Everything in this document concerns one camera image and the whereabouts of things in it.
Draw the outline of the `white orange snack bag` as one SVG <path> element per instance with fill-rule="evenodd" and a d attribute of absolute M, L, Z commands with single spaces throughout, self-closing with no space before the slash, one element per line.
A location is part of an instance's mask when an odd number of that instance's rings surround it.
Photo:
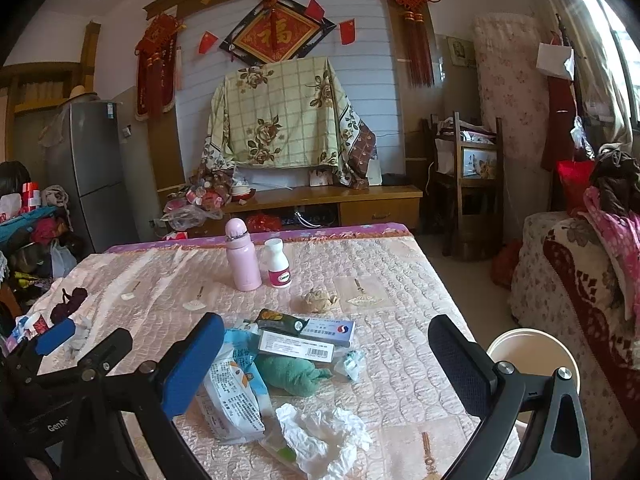
<path fill-rule="evenodd" d="M 225 445 L 262 440 L 273 418 L 269 392 L 254 393 L 235 363 L 230 344 L 223 344 L 206 373 L 196 400 L 214 437 Z"/>

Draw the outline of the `white barcode carton box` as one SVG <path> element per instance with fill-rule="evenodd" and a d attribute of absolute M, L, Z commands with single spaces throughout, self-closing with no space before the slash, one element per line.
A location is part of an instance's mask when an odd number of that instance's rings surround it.
<path fill-rule="evenodd" d="M 287 356 L 328 364 L 333 360 L 334 345 L 264 330 L 259 337 L 258 351 L 273 356 Z"/>

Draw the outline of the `green towel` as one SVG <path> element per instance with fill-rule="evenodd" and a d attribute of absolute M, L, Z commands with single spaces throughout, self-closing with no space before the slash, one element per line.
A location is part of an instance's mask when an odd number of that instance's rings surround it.
<path fill-rule="evenodd" d="M 332 377 L 332 372 L 326 368 L 318 368 L 313 362 L 289 356 L 258 354 L 255 364 L 267 386 L 301 398 L 313 396 L 321 383 Z"/>

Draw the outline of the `beige cloth ball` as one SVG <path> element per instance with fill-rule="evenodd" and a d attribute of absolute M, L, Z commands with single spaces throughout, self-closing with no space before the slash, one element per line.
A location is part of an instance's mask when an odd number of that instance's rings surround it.
<path fill-rule="evenodd" d="M 324 289 L 312 288 L 303 296 L 303 311 L 311 314 L 328 313 L 338 303 L 337 294 L 330 294 Z"/>

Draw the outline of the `white tissue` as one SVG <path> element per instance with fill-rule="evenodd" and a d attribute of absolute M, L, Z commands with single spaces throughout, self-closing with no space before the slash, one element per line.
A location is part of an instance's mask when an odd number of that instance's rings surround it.
<path fill-rule="evenodd" d="M 344 408 L 305 412 L 285 403 L 259 444 L 275 460 L 307 479 L 345 479 L 372 436 L 363 420 Z"/>

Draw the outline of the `blue white medicine box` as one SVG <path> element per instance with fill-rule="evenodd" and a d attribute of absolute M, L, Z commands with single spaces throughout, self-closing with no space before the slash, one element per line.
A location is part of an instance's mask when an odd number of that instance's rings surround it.
<path fill-rule="evenodd" d="M 328 320 L 327 318 L 308 318 L 299 336 L 334 344 L 335 347 L 349 348 L 354 338 L 355 322 L 351 320 Z"/>

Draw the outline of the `blue snack bag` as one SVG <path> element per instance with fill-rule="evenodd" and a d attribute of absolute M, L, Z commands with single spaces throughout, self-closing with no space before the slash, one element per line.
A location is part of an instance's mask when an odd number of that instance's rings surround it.
<path fill-rule="evenodd" d="M 247 376 L 254 393 L 260 396 L 268 394 L 268 388 L 262 380 L 262 375 L 256 366 L 258 356 L 259 335 L 249 330 L 239 328 L 228 328 L 224 333 L 224 343 L 230 344 L 232 356 L 236 364 Z"/>

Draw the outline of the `dark green snack packet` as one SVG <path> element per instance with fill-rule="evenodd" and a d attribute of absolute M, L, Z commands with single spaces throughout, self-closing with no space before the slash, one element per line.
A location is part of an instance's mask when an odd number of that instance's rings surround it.
<path fill-rule="evenodd" d="M 275 310 L 262 309 L 255 318 L 255 323 L 261 330 L 298 337 L 307 326 L 308 320 Z"/>

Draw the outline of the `small wrapper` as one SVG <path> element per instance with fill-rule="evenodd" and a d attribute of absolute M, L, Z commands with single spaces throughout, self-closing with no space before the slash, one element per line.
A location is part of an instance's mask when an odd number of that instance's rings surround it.
<path fill-rule="evenodd" d="M 366 356 L 361 350 L 349 350 L 337 358 L 333 370 L 350 382 L 359 382 L 366 370 Z"/>

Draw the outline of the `floral covered sofa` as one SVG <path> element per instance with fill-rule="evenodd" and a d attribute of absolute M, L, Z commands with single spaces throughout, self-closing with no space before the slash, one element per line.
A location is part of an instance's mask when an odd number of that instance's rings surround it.
<path fill-rule="evenodd" d="M 639 372 L 614 266 L 582 217 L 527 217 L 509 304 L 518 324 L 555 336 L 580 375 L 593 478 L 639 475 Z"/>

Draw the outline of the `white pill bottle pink label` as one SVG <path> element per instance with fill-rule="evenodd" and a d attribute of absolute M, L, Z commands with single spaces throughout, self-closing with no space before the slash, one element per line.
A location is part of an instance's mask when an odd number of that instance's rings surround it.
<path fill-rule="evenodd" d="M 264 244 L 269 283 L 274 288 L 288 287 L 291 284 L 291 268 L 284 253 L 283 240 L 270 238 Z"/>

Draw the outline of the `pink quilted table cover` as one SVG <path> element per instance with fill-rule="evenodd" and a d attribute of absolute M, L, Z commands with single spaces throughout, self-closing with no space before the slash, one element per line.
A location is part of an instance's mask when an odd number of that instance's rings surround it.
<path fill-rule="evenodd" d="M 334 376 L 308 399 L 304 413 L 344 408 L 367 426 L 370 448 L 350 471 L 354 479 L 439 479 L 472 436 L 477 419 L 454 393 L 428 345 L 427 327 L 440 314 L 468 323 L 416 239 L 403 228 L 355 228 L 343 234 L 285 235 L 292 281 L 285 288 L 236 289 L 221 242 L 117 248 L 85 258 L 34 304 L 49 316 L 68 292 L 88 296 L 76 312 L 79 332 L 41 365 L 75 364 L 117 327 L 134 348 L 123 373 L 158 359 L 186 336 L 202 314 L 227 325 L 264 309 L 346 320 L 363 355 L 356 382 Z"/>

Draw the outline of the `floral cloth covered television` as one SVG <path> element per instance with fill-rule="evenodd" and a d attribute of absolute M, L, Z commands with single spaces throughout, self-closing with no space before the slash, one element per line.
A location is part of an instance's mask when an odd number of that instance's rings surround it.
<path fill-rule="evenodd" d="M 201 161 L 209 169 L 324 168 L 348 188 L 369 185 L 376 136 L 325 56 L 241 68 L 210 100 Z"/>

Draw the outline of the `red hanging ornament left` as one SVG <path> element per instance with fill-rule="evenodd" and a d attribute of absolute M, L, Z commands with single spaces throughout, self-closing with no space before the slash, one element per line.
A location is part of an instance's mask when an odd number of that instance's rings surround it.
<path fill-rule="evenodd" d="M 137 120 L 155 118 L 174 106 L 178 32 L 183 24 L 165 13 L 152 19 L 134 49 L 138 58 Z"/>

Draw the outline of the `framed fu character picture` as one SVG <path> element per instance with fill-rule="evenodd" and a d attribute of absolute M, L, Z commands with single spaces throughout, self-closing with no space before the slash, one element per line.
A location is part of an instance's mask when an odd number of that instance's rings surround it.
<path fill-rule="evenodd" d="M 222 40 L 221 50 L 247 66 L 304 58 L 336 29 L 324 15 L 317 20 L 294 0 L 258 3 Z"/>

